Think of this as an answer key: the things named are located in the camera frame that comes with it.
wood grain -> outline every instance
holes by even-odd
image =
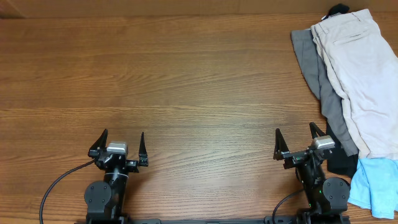
[[[325,120],[297,64],[290,31],[320,14],[29,19],[0,21],[0,223],[38,223],[41,198],[89,161],[104,128],[136,158],[146,133],[150,166],[132,174],[134,218],[261,218],[298,190],[272,160],[280,128],[292,151]],[[398,50],[397,13],[374,13]],[[45,223],[86,214],[90,166],[49,195]],[[294,214],[303,195],[278,211]],[[349,205],[353,223],[371,218]]]

black cable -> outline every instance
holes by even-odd
[[[86,166],[88,166],[88,165],[94,163],[94,161],[95,161],[95,160],[93,159],[92,161],[89,161],[89,162],[87,162],[87,163],[85,163],[85,164],[83,164],[83,165],[80,165],[80,166],[78,166],[78,167],[76,167],[76,168],[71,169],[70,171],[68,171],[68,172],[66,172],[66,173],[64,173],[64,174],[62,174],[60,177],[58,177],[57,180],[54,181],[54,183],[52,183],[52,185],[49,187],[49,189],[48,189],[48,190],[46,191],[46,193],[44,194],[42,203],[40,204],[40,210],[39,210],[39,220],[40,220],[40,224],[43,224],[43,208],[44,208],[45,199],[47,198],[47,196],[49,196],[49,193],[50,193],[50,191],[53,189],[53,187],[55,186],[55,184],[57,184],[60,180],[62,180],[62,178],[66,177],[68,174],[70,174],[70,173],[72,173],[72,172],[75,172],[76,170],[81,169],[81,168],[83,168],[83,167],[86,167]]]
[[[276,210],[278,210],[279,206],[281,206],[287,199],[294,197],[296,195],[298,195],[299,193],[301,193],[302,191],[304,191],[304,189],[298,190],[294,193],[291,193],[290,195],[286,196],[286,198],[283,198],[274,208],[274,211],[272,212],[272,223],[276,224],[275,222],[275,214],[276,214]]]

